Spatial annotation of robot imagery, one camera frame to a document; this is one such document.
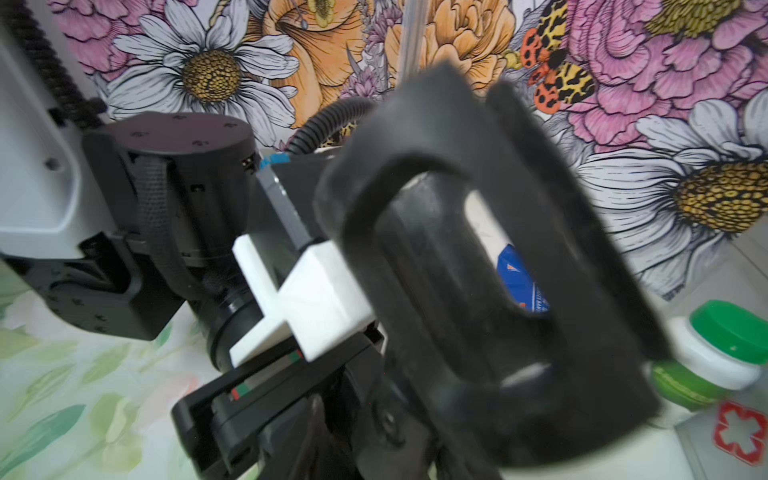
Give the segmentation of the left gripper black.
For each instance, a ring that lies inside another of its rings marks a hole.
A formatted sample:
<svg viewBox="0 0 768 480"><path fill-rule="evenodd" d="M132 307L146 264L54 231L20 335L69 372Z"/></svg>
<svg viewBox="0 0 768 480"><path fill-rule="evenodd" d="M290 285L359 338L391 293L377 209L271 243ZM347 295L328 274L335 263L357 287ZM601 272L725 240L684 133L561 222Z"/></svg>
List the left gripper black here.
<svg viewBox="0 0 768 480"><path fill-rule="evenodd" d="M340 250L309 246L281 283L254 240L233 247L263 319L230 349L230 371L171 415L201 479L355 479L351 436L383 359L373 310Z"/></svg>

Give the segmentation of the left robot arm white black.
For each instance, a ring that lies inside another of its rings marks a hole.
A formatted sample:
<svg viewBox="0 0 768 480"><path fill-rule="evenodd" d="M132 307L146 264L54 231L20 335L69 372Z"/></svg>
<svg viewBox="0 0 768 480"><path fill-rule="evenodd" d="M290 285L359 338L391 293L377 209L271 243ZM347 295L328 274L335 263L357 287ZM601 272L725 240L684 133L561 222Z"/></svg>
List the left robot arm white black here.
<svg viewBox="0 0 768 480"><path fill-rule="evenodd" d="M272 326L261 283L317 299L337 263L309 203L328 153L264 166L232 113L104 123L23 1L1 5L1 257L73 327L149 341L188 305L219 376L171 418L202 479L358 479L383 365L365 320L316 350Z"/></svg>

